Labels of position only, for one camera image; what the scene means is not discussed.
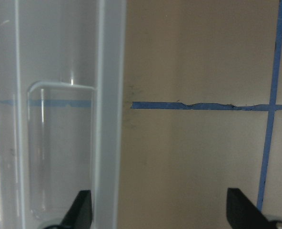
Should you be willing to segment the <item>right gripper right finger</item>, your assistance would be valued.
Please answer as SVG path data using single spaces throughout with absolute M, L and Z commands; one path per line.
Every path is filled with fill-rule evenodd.
M 232 229 L 274 228 L 239 188 L 227 189 L 226 218 Z

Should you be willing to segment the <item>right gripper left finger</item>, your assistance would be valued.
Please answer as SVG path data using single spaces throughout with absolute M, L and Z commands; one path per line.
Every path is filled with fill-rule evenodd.
M 91 191 L 79 191 L 60 223 L 61 229 L 89 229 L 92 223 Z

